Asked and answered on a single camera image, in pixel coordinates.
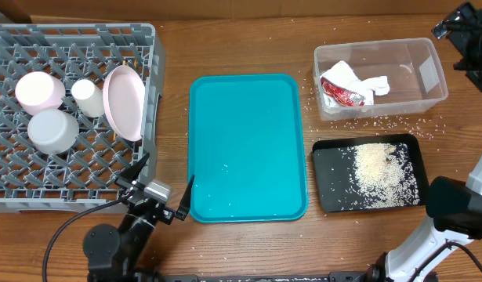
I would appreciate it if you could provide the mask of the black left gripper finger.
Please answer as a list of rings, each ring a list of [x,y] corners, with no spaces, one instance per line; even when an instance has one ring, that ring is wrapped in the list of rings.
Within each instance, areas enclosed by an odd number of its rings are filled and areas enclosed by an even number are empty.
[[[187,188],[183,194],[183,197],[179,203],[179,207],[175,213],[175,217],[181,221],[184,221],[190,212],[193,184],[194,184],[194,175],[190,177],[190,181],[187,184]]]
[[[144,188],[145,185],[140,183],[138,178],[149,158],[149,153],[144,154],[139,161],[123,170],[116,178],[115,183],[122,188]]]

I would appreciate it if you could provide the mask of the white round plate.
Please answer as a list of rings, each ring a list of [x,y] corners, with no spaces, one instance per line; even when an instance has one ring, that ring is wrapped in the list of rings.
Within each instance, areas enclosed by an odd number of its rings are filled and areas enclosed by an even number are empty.
[[[145,85],[128,65],[115,67],[103,83],[103,107],[110,127],[128,141],[142,139]]]

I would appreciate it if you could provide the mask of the cream plastic cup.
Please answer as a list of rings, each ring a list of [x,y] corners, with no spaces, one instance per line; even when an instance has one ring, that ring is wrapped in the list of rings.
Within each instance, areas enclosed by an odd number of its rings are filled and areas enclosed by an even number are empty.
[[[84,115],[97,118],[104,114],[103,94],[92,81],[76,81],[71,87],[71,95]]]

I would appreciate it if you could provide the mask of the grey small bowl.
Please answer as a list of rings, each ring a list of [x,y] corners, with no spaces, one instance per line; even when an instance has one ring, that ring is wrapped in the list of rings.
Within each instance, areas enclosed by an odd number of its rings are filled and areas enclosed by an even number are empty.
[[[35,148],[44,154],[61,154],[76,142],[77,119],[62,110],[46,109],[34,115],[27,134]]]

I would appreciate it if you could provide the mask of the pink plastic bowl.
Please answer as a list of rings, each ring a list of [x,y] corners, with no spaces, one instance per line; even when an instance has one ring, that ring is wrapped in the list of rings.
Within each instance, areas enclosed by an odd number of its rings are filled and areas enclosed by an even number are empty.
[[[63,103],[66,89],[63,82],[43,71],[32,71],[16,84],[15,96],[21,107],[31,115]]]

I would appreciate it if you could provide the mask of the white paper napkin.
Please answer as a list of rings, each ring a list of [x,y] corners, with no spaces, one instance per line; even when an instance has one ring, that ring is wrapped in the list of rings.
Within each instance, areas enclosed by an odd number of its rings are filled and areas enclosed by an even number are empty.
[[[364,106],[372,106],[375,102],[376,96],[385,96],[390,92],[390,85],[387,76],[379,76],[374,78],[367,78],[365,80],[359,79],[355,75],[353,69],[348,63],[340,60],[330,69],[319,74],[317,79],[318,85],[321,85],[321,77],[327,78],[332,83],[350,91],[356,92],[364,97]],[[325,92],[323,94],[324,105],[329,108],[344,107],[338,104],[332,97]]]

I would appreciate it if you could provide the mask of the red snack wrapper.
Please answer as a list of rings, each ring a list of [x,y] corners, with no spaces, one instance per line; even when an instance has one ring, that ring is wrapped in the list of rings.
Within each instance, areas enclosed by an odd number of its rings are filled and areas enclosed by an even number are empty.
[[[364,97],[348,89],[337,86],[325,77],[321,77],[324,92],[344,107],[357,107],[364,105]]]

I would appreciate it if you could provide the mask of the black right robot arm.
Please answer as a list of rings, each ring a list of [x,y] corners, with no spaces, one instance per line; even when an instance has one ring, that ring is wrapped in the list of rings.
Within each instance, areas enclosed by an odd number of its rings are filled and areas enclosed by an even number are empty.
[[[432,33],[447,38],[462,55],[457,71],[482,92],[482,9],[465,2],[439,22]],[[382,254],[360,281],[435,281],[432,272],[456,249],[482,264],[467,244],[482,239],[482,155],[465,182],[436,177],[426,194],[426,217],[397,248]]]

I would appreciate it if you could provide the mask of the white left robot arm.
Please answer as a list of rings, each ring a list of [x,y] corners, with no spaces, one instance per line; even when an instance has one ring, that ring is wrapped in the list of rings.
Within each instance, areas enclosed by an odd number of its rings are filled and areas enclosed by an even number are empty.
[[[138,267],[140,256],[155,226],[173,220],[183,221],[189,211],[194,178],[187,184],[185,193],[174,210],[166,206],[172,188],[151,180],[138,181],[150,155],[146,154],[135,164],[124,169],[115,183],[127,195],[122,201],[128,211],[117,227],[99,224],[83,240],[83,251],[88,259],[88,281],[163,281],[165,278],[152,269]]]

